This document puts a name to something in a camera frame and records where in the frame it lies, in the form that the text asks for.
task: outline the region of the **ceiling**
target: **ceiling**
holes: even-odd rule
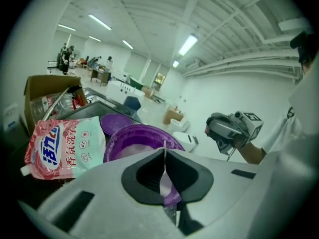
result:
[[[186,77],[253,71],[295,80],[300,66],[289,41],[309,28],[291,0],[72,0],[60,23],[105,43],[126,40],[169,67],[177,60]],[[198,42],[181,56],[190,34]]]

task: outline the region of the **person standing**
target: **person standing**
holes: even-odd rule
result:
[[[60,49],[60,52],[58,54],[58,58],[57,58],[57,65],[56,67],[59,68],[60,65],[62,64],[62,53],[66,51],[66,42],[63,44],[63,47]]]
[[[71,45],[67,50],[62,52],[62,72],[64,75],[68,73],[69,64],[70,64],[70,56],[72,55],[72,51],[74,50],[74,46]]]
[[[113,69],[113,60],[111,56],[106,61],[106,69],[108,69],[109,71]]]

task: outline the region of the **pink detergent pouch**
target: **pink detergent pouch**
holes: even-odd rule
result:
[[[103,163],[105,137],[99,117],[40,120],[33,132],[21,168],[43,180],[76,178]]]

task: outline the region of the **plastic bag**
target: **plastic bag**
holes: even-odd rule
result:
[[[31,103],[31,113],[34,123],[41,120],[46,111],[53,105],[54,101],[60,96],[61,93],[51,94],[44,97],[33,99]],[[62,99],[55,106],[51,119],[58,118],[81,107],[76,99],[75,94],[66,93]]]
[[[105,137],[99,117],[40,120],[21,168],[23,175],[44,180],[76,178],[103,163]]]

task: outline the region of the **cardboard box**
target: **cardboard box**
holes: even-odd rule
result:
[[[184,117],[183,114],[175,112],[172,108],[168,108],[163,117],[163,124],[169,125],[171,119],[181,121],[183,117]]]
[[[34,75],[28,77],[24,89],[24,115],[29,133],[32,134],[35,124],[32,119],[30,101],[49,94],[61,93],[70,86],[80,86],[81,79],[72,76]],[[83,89],[75,92],[84,104],[88,104]]]
[[[154,94],[154,89],[148,88],[148,87],[142,87],[142,91],[145,93],[145,97],[151,98]]]

